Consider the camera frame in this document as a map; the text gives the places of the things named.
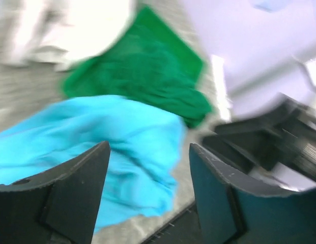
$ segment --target blue cloth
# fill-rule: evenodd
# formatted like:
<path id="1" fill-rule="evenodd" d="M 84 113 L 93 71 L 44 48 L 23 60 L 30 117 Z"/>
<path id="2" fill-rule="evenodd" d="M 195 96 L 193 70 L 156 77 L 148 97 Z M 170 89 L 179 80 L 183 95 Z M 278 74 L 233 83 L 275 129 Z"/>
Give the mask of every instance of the blue cloth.
<path id="1" fill-rule="evenodd" d="M 250 0 L 251 4 L 266 12 L 277 12 L 287 7 L 292 0 Z"/>
<path id="2" fill-rule="evenodd" d="M 160 216 L 173 207 L 177 183 L 170 171 L 184 135 L 179 116 L 120 96 L 66 100 L 0 133 L 0 184 L 47 170 L 106 140 L 111 155 L 95 231 L 136 215 Z"/>

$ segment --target black machine part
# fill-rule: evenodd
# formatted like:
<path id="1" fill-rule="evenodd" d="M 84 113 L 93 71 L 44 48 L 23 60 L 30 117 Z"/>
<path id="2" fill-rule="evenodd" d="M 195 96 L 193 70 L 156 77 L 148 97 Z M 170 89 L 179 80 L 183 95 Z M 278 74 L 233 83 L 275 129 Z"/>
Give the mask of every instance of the black machine part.
<path id="1" fill-rule="evenodd" d="M 203 244 L 196 203 L 190 203 L 141 244 Z"/>
<path id="2" fill-rule="evenodd" d="M 0 185 L 0 244 L 91 244 L 110 147 Z"/>
<path id="3" fill-rule="evenodd" d="M 216 126 L 202 145 L 245 174 L 280 162 L 316 182 L 316 118 L 308 109 L 283 95 L 269 112 Z"/>
<path id="4" fill-rule="evenodd" d="M 204 244 L 316 244 L 316 189 L 271 186 L 197 144 L 189 160 Z"/>

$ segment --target gray floor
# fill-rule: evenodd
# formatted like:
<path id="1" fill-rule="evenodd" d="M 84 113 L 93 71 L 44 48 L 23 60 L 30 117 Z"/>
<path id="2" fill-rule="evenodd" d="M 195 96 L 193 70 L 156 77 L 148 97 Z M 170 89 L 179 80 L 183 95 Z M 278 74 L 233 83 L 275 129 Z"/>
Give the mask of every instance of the gray floor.
<path id="1" fill-rule="evenodd" d="M 10 1 L 10 8 L 16 0 Z M 192 30 L 186 15 L 179 2 L 176 0 L 147 0 L 155 11 L 170 26 L 199 53 L 205 57 L 195 32 Z M 9 18 L 2 22 L 0 31 L 0 53 L 5 31 L 9 26 Z M 24 69 L 13 69 L 0 65 L 0 131 L 21 121 L 22 119 L 39 111 L 43 107 L 62 99 L 58 89 L 60 80 L 66 74 L 55 73 L 51 65 L 31 64 Z M 210 69 L 202 77 L 200 89 L 207 97 L 214 100 L 214 85 Z M 211 116 L 209 122 L 214 121 L 217 115 Z M 194 199 L 192 182 L 188 162 L 188 147 L 194 142 L 198 133 L 207 129 L 207 123 L 196 131 L 188 133 L 183 147 L 183 158 L 173 172 L 179 182 L 175 207 L 172 212 L 160 218 L 135 217 L 116 226 L 101 230 L 94 236 L 93 244 L 137 244 L 141 243 L 148 235 L 166 223 L 183 207 Z"/>

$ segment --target white cloth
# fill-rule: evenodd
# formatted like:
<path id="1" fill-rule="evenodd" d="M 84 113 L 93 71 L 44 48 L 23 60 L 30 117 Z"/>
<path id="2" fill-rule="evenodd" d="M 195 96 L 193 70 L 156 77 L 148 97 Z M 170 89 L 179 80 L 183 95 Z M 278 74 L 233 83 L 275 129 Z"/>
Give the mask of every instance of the white cloth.
<path id="1" fill-rule="evenodd" d="M 134 0 L 22 0 L 4 49 L 4 63 L 28 60 L 70 69 L 109 49 L 132 21 Z"/>

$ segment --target green fabric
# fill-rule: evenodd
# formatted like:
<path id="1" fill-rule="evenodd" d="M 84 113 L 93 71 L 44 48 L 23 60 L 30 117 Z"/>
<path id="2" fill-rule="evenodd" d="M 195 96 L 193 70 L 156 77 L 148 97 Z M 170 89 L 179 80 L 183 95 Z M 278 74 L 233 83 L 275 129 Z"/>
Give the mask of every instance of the green fabric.
<path id="1" fill-rule="evenodd" d="M 190 128 L 198 126 L 211 105 L 165 45 L 141 31 L 147 38 L 129 40 L 140 42 L 137 48 L 108 52 L 76 69 L 63 84 L 66 96 L 121 95 L 177 114 Z"/>

